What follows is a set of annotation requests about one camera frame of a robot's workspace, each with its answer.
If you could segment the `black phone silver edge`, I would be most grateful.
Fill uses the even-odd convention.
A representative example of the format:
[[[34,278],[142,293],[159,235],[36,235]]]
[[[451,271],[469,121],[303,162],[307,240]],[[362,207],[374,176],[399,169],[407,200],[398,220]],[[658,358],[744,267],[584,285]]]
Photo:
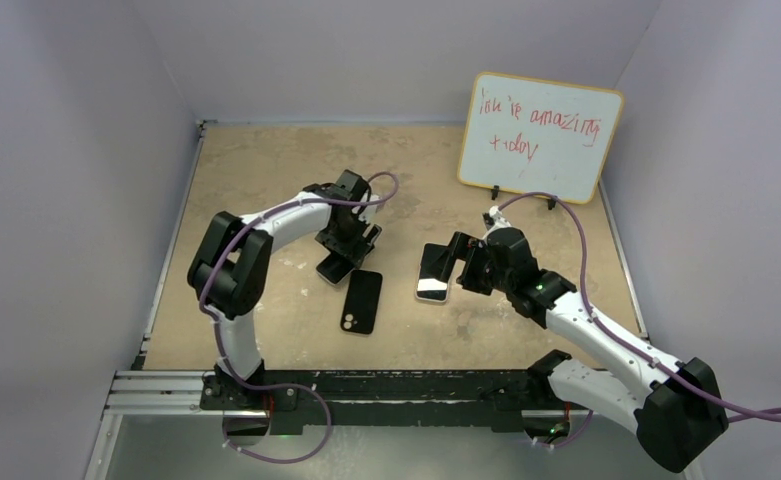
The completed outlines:
[[[349,273],[362,266],[381,233],[382,228],[378,225],[329,226],[323,229],[315,240],[328,251],[328,255],[317,265],[317,273],[330,284],[339,284]]]

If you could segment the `black phone case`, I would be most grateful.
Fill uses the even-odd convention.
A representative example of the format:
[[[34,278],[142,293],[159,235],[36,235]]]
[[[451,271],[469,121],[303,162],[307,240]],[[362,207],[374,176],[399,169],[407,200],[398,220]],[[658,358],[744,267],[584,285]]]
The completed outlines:
[[[376,323],[383,285],[381,273],[356,270],[349,276],[340,327],[344,332],[370,335]]]

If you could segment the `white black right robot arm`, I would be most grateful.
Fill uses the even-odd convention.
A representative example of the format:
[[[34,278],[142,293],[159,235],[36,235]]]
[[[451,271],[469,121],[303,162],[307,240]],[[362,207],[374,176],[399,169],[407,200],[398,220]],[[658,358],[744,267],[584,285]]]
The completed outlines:
[[[596,371],[553,350],[529,369],[527,392],[542,407],[558,400],[584,406],[633,433],[658,465],[682,472],[729,427],[725,411],[676,381],[677,376],[718,395],[713,370],[702,360],[687,363],[663,353],[599,311],[589,312],[577,287],[539,267],[524,234],[497,228],[483,239],[462,232],[440,246],[423,270],[448,282],[456,261],[462,289],[503,293],[514,310],[566,338],[602,366]]]

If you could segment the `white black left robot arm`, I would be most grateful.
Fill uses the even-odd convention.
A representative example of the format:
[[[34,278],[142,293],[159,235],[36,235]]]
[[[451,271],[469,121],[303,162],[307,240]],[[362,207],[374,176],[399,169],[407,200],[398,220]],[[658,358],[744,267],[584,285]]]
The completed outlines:
[[[257,213],[217,213],[190,264],[187,282],[199,309],[213,325],[216,365],[229,379],[225,395],[238,408],[263,399],[254,313],[266,287],[271,258],[283,247],[312,236],[327,251],[316,271],[331,285],[359,269],[382,229],[375,215],[392,198],[370,180],[344,171],[330,183],[304,187],[291,199]]]

